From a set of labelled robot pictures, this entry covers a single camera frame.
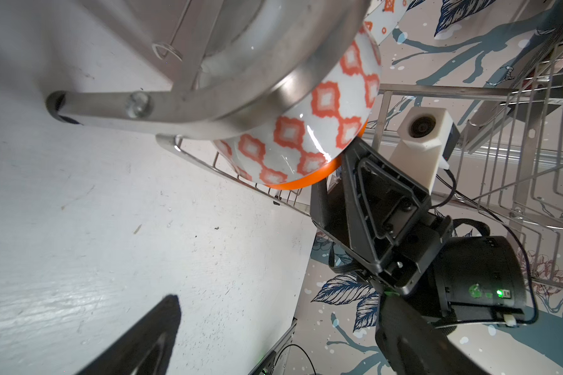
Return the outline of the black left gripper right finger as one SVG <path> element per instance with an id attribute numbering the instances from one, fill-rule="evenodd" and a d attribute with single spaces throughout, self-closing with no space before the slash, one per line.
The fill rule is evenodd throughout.
<path id="1" fill-rule="evenodd" d="M 398 374 L 485 374 L 402 298 L 383 296 L 375 341 Z"/>

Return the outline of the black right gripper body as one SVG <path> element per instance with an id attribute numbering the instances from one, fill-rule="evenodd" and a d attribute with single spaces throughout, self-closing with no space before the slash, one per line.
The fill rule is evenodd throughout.
<path id="1" fill-rule="evenodd" d="M 380 294 L 412 294 L 453 230 L 450 217 L 425 214 L 398 245 L 377 245 L 368 282 Z"/>

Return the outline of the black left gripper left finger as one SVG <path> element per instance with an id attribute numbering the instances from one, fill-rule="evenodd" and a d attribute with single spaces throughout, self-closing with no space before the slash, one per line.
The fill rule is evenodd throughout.
<path id="1" fill-rule="evenodd" d="M 165 374 L 181 323 L 178 296 L 167 295 L 80 374 Z"/>

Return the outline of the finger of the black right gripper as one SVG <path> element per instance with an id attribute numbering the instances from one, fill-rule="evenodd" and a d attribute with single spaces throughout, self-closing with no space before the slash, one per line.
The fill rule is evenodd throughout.
<path id="1" fill-rule="evenodd" d="M 328 237 L 354 253 L 354 230 L 357 219 L 355 187 L 351 180 L 340 181 L 328 188 L 326 180 L 311 187 L 311 219 Z"/>
<path id="2" fill-rule="evenodd" d="M 372 274 L 393 261 L 393 251 L 431 206 L 429 190 L 361 138 L 342 152 L 350 254 Z"/>

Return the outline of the green pattern bowl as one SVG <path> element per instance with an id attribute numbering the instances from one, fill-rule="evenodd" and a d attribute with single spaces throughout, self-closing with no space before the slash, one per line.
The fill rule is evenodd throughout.
<path id="1" fill-rule="evenodd" d="M 372 1 L 364 24 L 378 45 L 392 34 L 410 4 L 408 0 Z"/>

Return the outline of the plain orange bowl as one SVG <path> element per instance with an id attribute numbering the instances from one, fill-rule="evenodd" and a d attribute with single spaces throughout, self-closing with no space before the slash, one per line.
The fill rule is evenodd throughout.
<path id="1" fill-rule="evenodd" d="M 327 178 L 339 167 L 339 154 L 366 127 L 361 117 L 333 117 L 331 123 L 319 124 L 278 117 L 267 153 L 260 157 L 259 181 L 269 188 L 295 190 Z"/>

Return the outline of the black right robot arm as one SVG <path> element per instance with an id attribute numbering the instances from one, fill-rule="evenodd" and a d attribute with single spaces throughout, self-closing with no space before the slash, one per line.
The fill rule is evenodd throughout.
<path id="1" fill-rule="evenodd" d="M 365 284 L 355 325 L 371 325 L 386 296 L 404 298 L 435 328 L 525 323 L 526 285 L 514 248 L 478 220 L 433 212 L 429 190 L 361 139 L 341 154 L 341 179 L 311 190 L 311 219 L 332 240 L 334 281 L 317 299 L 341 305 Z"/>

